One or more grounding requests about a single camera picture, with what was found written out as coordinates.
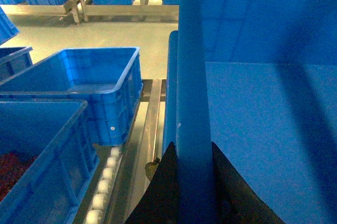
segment crate rim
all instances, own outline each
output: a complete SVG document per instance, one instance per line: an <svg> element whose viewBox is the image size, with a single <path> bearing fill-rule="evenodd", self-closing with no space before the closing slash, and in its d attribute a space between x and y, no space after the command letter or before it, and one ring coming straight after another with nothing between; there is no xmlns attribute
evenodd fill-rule
<svg viewBox="0 0 337 224"><path fill-rule="evenodd" d="M31 165L26 172L22 175L20 180L15 184L15 186L10 190L10 192L7 194L7 196L0 202L0 207L10 207L12 204L11 198L8 197L8 195L17 195L21 196L24 195L27 190L30 190L30 184L35 181L30 181L32 172L34 175L38 175L40 173L42 166L49 166L50 163L55 159L55 155L50 156L47 152L51 148L56 148L60 144L60 141L58 138L61 134L63 134L65 131L69 130L73 123L78 120L80 115L83 113L83 111L88 106L87 101L80 100L80 99L27 99L27 100L19 100L19 99L1 99L0 104L2 103L78 103L79 107L76 111L74 111L71 118L68 119L68 121L62 126L62 128L58 131L58 133L51 139L51 141L48 143L48 145L44 148L43 152L39 154L39 156L34 161L34 166Z"/></svg>
<svg viewBox="0 0 337 224"><path fill-rule="evenodd" d="M14 58L20 57L23 54L26 54L26 53L31 52L33 50L32 47L1 47L0 50L2 50L2 49L16 49L16 48L17 49L20 48L20 49L16 52L10 53L8 56L0 58L0 64L4 64L8 61L13 60Z"/></svg>
<svg viewBox="0 0 337 224"><path fill-rule="evenodd" d="M0 82L0 85L5 84L8 81L11 81L12 79L14 79L15 77L24 74L26 71L29 71L30 69L32 69L33 67L36 67L37 65L40 65L42 63L44 63L45 61L49 60L50 58L60 54L61 52L64 51L68 51L68 50L88 50L88 49L135 49L133 55L131 56L131 59L129 60L129 62L127 63L126 67L124 68L123 72L121 75L124 75L123 78L119 78L116 85L114 86L114 88L110 89L110 90L104 90L104 91L91 91L91 92L76 92L76 91L0 91L0 95L15 95L15 96L27 96L27 95L71 95L71 94L111 94L117 90L119 90L122 87L123 81L126 77L126 74L130 71L134 61L136 60L136 57L139 55L140 53L140 48L139 47L99 47L99 48L67 48L67 49L62 49L59 50L55 53L53 53L51 56L37 62L34 65L31 65L28 68L25 68L24 70L22 70L21 72L14 74L13 76L4 79L3 81Z"/></svg>

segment metal rail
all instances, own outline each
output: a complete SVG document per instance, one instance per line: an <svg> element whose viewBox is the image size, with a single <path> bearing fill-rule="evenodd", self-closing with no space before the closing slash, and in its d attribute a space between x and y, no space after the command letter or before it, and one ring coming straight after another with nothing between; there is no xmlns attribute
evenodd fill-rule
<svg viewBox="0 0 337 224"><path fill-rule="evenodd" d="M161 158L162 139L158 137L161 135L159 134L158 119L160 102L165 99L166 79L143 80L143 84L143 92L140 98L142 111L137 108L129 139L122 146L122 159L114 178L114 188L106 215L102 221L104 224L124 223L148 187L149 182L145 175L145 164L155 157ZM139 128L135 124L139 124L139 121L136 121L143 116L146 103L148 105L144 127ZM94 176L97 179L92 180L74 223L83 223L86 218L87 210L90 207L88 202L91 202L93 198L93 193L99 181L98 177L101 175L111 147L96 146L96 149L100 156L101 169L97 169Z"/></svg>

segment blue panel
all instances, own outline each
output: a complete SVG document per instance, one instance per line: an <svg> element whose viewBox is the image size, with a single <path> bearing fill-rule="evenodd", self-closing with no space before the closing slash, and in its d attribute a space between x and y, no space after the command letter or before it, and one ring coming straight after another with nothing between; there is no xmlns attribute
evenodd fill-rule
<svg viewBox="0 0 337 224"><path fill-rule="evenodd" d="M212 140L285 223L337 222L337 67L207 63Z"/></svg>

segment gray epoxy floor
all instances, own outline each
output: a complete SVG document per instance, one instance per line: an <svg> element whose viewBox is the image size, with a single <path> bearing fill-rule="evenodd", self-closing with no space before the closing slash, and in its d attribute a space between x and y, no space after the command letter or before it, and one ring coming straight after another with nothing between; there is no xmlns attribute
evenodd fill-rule
<svg viewBox="0 0 337 224"><path fill-rule="evenodd" d="M10 16L20 33L1 47L32 46L36 63L64 48L138 46L144 79L166 78L167 44L178 29L174 17L93 17L75 25L72 18Z"/></svg>
<svg viewBox="0 0 337 224"><path fill-rule="evenodd" d="M20 33L1 47L31 46L31 57L36 63L64 48L76 47L119 47L138 46L141 48L141 74L143 79L166 78L168 36L178 29L177 18L147 17L145 22L139 22L138 17L96 17L92 22L75 25L71 17L60 21L58 17L10 16L11 21ZM162 138L165 103L161 103L158 131ZM130 137L131 148L136 148L141 140L147 104L140 104L138 115ZM101 157L100 166L88 188L74 223L83 223L88 206L104 168L104 160L110 152L105 147L96 146ZM126 167L132 172L133 160L128 160ZM120 191L121 198L126 199L130 191L126 179L125 187ZM138 197L130 200L125 206L119 202L114 207L114 215L105 223L123 223L132 209L140 200Z"/></svg>

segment small object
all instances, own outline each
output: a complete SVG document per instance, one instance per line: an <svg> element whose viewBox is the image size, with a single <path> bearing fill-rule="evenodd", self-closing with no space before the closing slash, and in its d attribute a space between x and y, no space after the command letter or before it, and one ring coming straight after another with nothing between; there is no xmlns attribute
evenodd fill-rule
<svg viewBox="0 0 337 224"><path fill-rule="evenodd" d="M111 180L103 179L98 183L98 192L100 194L108 194L111 189Z"/></svg>
<svg viewBox="0 0 337 224"><path fill-rule="evenodd" d="M103 179L112 179L114 175L114 169L111 167L104 168L103 170Z"/></svg>
<svg viewBox="0 0 337 224"><path fill-rule="evenodd" d="M99 224L103 218L102 210L91 210L86 216L86 224Z"/></svg>
<svg viewBox="0 0 337 224"><path fill-rule="evenodd" d="M111 149L110 155L111 155L112 157L118 157L118 156L120 155L120 148L118 148L118 147L113 147L113 148Z"/></svg>
<svg viewBox="0 0 337 224"><path fill-rule="evenodd" d="M107 167L115 168L117 163L117 158L116 157L109 157L106 162Z"/></svg>
<svg viewBox="0 0 337 224"><path fill-rule="evenodd" d="M106 194L96 194L93 199L93 209L103 210L107 204Z"/></svg>
<svg viewBox="0 0 337 224"><path fill-rule="evenodd" d="M149 181L152 180L154 174L156 173L156 170L159 166L160 159L156 158L153 162L148 162L145 165L145 174Z"/></svg>

